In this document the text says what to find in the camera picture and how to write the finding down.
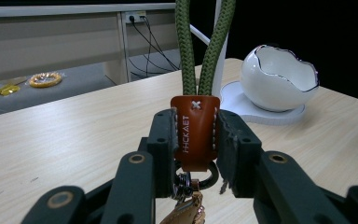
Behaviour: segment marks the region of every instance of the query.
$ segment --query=wooden table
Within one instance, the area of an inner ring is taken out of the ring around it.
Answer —
[[[239,79],[241,63],[225,61],[223,85]],[[0,223],[20,223],[56,187],[89,192],[113,178],[153,116],[180,94],[181,74],[173,72],[0,115]],[[341,196],[358,185],[358,99],[321,87],[300,122],[248,124],[264,150],[291,155],[317,185]],[[221,180],[203,191],[206,223],[257,222],[252,199],[219,195],[220,187]],[[156,223],[174,203],[157,199]]]

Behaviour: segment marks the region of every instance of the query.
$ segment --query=metal ring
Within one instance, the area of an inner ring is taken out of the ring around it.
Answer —
[[[274,161],[276,163],[287,163],[288,160],[286,157],[284,157],[283,155],[281,154],[270,154],[268,156],[268,158],[271,160],[271,161]]]
[[[71,191],[61,191],[48,199],[49,208],[60,208],[66,206],[74,199],[74,194]]]
[[[192,194],[193,190],[191,188],[190,172],[185,172],[184,174],[177,175],[175,177],[172,198],[182,203],[185,198],[190,197]]]
[[[141,154],[134,154],[129,157],[130,163],[142,163],[145,161],[145,156]]]
[[[176,171],[179,170],[181,167],[182,167],[182,163],[180,161],[175,161]],[[219,171],[218,171],[217,166],[214,163],[214,161],[211,161],[209,163],[208,170],[211,171],[211,175],[208,178],[200,181],[200,189],[208,189],[208,188],[210,188],[219,179]]]

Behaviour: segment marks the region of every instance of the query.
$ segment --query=round gold object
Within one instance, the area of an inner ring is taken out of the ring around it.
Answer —
[[[271,154],[269,155],[269,159],[277,163],[287,163],[287,159],[280,154]]]
[[[59,84],[62,76],[57,73],[41,73],[31,77],[30,85],[35,88],[46,88]]]
[[[142,163],[145,161],[145,156],[141,154],[135,154],[129,158],[129,161],[130,163]]]

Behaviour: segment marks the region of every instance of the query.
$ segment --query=green lanyard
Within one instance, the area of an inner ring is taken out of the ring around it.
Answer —
[[[176,0],[175,23],[182,61],[183,95],[212,95],[213,76],[235,11],[235,0],[223,0],[202,62],[197,92],[193,43],[190,32],[190,0]]]

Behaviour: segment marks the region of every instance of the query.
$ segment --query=wall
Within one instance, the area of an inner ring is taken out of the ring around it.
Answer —
[[[124,82],[126,53],[147,53],[149,44],[130,24],[123,27],[119,16],[104,12],[0,18],[0,80],[109,62],[115,69],[108,73],[120,74],[117,84]],[[147,10],[146,17],[162,50],[177,49],[173,9]],[[144,23],[139,29],[147,35]]]

